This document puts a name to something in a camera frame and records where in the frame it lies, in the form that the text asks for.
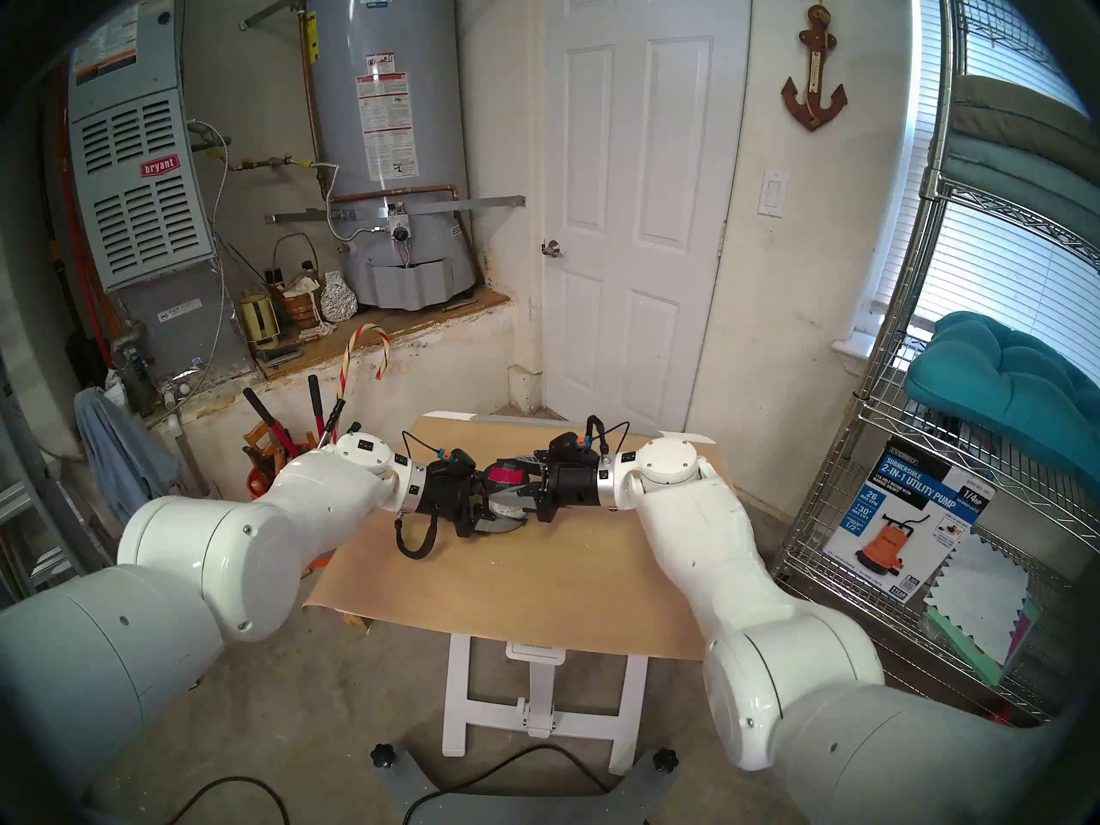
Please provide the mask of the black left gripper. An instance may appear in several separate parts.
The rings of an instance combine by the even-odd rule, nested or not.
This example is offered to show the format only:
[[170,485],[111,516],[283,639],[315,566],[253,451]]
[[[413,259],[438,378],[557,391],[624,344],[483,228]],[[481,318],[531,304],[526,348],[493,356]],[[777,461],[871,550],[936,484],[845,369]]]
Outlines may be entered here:
[[476,510],[475,490],[493,491],[493,482],[475,466],[428,466],[422,488],[422,512],[430,518],[426,538],[436,538],[440,520],[451,522],[460,538],[507,534],[526,525],[524,512],[514,517]]

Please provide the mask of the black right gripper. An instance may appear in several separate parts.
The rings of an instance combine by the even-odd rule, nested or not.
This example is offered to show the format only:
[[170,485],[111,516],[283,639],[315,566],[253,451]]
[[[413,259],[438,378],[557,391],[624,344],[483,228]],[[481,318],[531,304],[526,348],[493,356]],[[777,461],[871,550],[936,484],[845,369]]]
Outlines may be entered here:
[[514,457],[525,473],[542,473],[540,486],[512,486],[507,508],[538,510],[540,522],[552,522],[563,507],[597,507],[600,501],[600,458],[548,460],[548,453]]

